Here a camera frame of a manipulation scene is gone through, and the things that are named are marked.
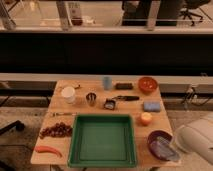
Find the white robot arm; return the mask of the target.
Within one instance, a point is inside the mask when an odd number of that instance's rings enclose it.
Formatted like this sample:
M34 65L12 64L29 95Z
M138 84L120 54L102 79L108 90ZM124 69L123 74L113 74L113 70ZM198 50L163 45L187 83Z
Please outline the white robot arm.
M213 112L177 128L171 144L185 153L195 152L213 165Z

